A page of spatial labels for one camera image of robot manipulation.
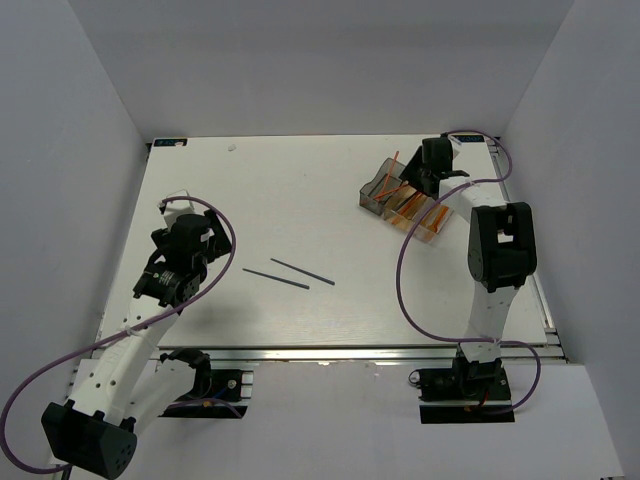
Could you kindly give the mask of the orange plastic knife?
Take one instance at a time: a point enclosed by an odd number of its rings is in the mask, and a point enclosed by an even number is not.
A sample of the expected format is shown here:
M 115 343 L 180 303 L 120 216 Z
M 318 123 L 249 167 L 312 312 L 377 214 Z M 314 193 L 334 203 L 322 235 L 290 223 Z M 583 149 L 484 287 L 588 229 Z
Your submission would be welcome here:
M 397 211 L 397 215 L 399 217 L 405 217 L 408 212 L 414 207 L 414 205 L 419 203 L 422 198 L 423 195 L 419 192 L 416 192 L 414 197 L 408 203 L 406 203 L 403 208 Z

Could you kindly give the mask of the yellow plastic knife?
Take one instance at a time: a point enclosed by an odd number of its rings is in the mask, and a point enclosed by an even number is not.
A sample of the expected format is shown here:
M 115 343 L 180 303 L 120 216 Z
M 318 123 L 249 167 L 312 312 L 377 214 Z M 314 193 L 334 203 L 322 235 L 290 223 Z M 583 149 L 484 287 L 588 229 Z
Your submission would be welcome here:
M 390 206 L 390 209 L 394 211 L 398 211 L 399 209 L 403 208 L 404 205 L 414 197 L 414 195 L 415 195 L 415 192 L 402 195 L 402 196 L 398 195 L 394 199 L 394 203 Z

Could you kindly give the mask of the orange chopstick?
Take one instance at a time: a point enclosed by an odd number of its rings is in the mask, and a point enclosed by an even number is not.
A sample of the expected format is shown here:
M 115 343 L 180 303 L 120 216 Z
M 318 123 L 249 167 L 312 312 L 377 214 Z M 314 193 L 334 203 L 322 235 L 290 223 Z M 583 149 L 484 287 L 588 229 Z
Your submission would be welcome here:
M 386 174 L 386 175 L 385 175 L 385 177 L 384 177 L 384 182 L 383 182 L 383 185 L 382 185 L 382 187 L 381 187 L 381 189 L 380 189 L 379 193 L 384 192 L 384 191 L 387 191 L 387 185 L 388 185 L 389 180 L 390 180 L 390 178 L 391 178 L 391 175 L 392 175 L 393 169 L 394 169 L 394 167 L 395 167 L 395 165 L 396 165 L 396 163 L 397 163 L 398 157 L 399 157 L 399 151 L 396 151 L 396 152 L 395 152 L 395 154 L 394 154 L 394 156 L 393 156 L 392 162 L 391 162 L 391 164 L 390 164 L 390 166 L 389 166 L 389 169 L 388 169 L 388 171 L 387 171 L 387 174 Z
M 375 197 L 372 197 L 372 200 L 381 200 L 382 198 L 387 197 L 389 195 L 392 195 L 392 194 L 402 190 L 403 188 L 405 188 L 407 186 L 408 186 L 407 184 L 403 183 L 403 184 L 399 185 L 396 188 L 393 188 L 393 189 L 390 189 L 390 190 L 387 190 L 387 191 L 379 193 Z

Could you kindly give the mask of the blue chopstick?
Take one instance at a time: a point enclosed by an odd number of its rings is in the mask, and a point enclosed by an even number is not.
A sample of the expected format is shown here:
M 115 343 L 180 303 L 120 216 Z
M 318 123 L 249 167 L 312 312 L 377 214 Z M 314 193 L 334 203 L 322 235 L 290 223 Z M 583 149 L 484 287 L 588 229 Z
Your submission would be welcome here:
M 281 266 L 283 266 L 285 268 L 288 268 L 290 270 L 296 271 L 296 272 L 298 272 L 300 274 L 306 275 L 306 276 L 308 276 L 310 278 L 313 278 L 314 280 L 317 280 L 317 281 L 323 282 L 325 284 L 328 284 L 330 286 L 335 286 L 336 285 L 334 280 L 331 280 L 329 278 L 323 277 L 323 276 L 321 276 L 319 274 L 316 274 L 316 273 L 311 272 L 309 270 L 305 270 L 303 268 L 300 268 L 298 266 L 295 266 L 295 265 L 292 265 L 290 263 L 284 262 L 282 260 L 279 260 L 279 259 L 276 259 L 276 258 L 270 258 L 270 261 L 272 261 L 272 262 L 274 262 L 274 263 L 276 263 L 278 265 L 281 265 Z
M 268 273 L 265 273 L 265 272 L 261 272 L 261 271 L 257 271 L 257 270 L 253 270 L 253 269 L 248 269 L 248 268 L 242 268 L 242 271 L 246 272 L 246 273 L 249 273 L 249 274 L 252 274 L 252 275 L 256 275 L 256 276 L 262 277 L 262 278 L 266 278 L 266 279 L 269 279 L 269 280 L 272 280 L 272 281 L 275 281 L 275 282 L 279 282 L 279 283 L 282 283 L 282 284 L 290 285 L 290 286 L 293 286 L 295 288 L 304 289 L 304 290 L 310 290 L 310 286 L 309 285 L 304 284 L 304 283 L 300 283 L 300 282 L 297 282 L 297 281 L 294 281 L 294 280 L 290 280 L 290 279 L 287 279 L 287 278 L 278 277 L 278 276 L 275 276 L 275 275 L 272 275 L 272 274 L 268 274 Z

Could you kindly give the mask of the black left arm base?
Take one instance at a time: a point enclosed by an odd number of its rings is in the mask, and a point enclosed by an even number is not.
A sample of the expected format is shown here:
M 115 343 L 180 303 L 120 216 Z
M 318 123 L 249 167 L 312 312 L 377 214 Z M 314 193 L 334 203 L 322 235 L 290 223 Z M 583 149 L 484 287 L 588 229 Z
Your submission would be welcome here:
M 191 389 L 178 397 L 162 414 L 164 418 L 242 419 L 252 396 L 254 372 L 242 368 L 213 366 L 203 351 L 180 348 L 160 355 L 159 362 L 186 364 L 194 371 Z

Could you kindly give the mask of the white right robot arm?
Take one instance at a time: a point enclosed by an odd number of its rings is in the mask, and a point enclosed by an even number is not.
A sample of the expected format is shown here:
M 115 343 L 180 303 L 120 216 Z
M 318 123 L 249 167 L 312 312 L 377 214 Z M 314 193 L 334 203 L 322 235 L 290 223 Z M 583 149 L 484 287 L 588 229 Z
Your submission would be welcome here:
M 466 332 L 457 341 L 451 384 L 472 399 L 493 383 L 501 368 L 499 342 L 520 288 L 537 267 L 531 207 L 509 203 L 453 167 L 446 136 L 422 141 L 400 174 L 402 181 L 453 210 L 469 225 L 467 265 L 474 280 Z

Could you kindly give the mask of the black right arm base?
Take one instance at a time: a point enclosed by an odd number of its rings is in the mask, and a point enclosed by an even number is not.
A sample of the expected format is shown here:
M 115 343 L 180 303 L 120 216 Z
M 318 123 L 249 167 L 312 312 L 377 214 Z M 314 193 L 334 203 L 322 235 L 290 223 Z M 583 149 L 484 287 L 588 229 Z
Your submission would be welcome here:
M 504 368 L 494 380 L 463 388 L 449 368 L 415 369 L 408 383 L 418 392 L 423 425 L 514 423 L 509 381 Z

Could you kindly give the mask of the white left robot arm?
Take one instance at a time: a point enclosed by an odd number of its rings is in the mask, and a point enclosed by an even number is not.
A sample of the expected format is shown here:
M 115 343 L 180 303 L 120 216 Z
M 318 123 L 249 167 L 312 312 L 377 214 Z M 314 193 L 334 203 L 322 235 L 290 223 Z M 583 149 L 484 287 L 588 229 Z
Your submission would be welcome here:
M 166 226 L 152 233 L 155 250 L 133 288 L 122 338 L 109 342 L 98 363 L 65 404 L 42 415 L 53 455 L 103 479 L 116 479 L 131 462 L 142 432 L 178 400 L 211 390 L 210 358 L 194 348 L 161 357 L 140 378 L 160 340 L 201 290 L 209 264 L 230 255 L 219 216 L 198 214 L 189 202 L 161 210 Z

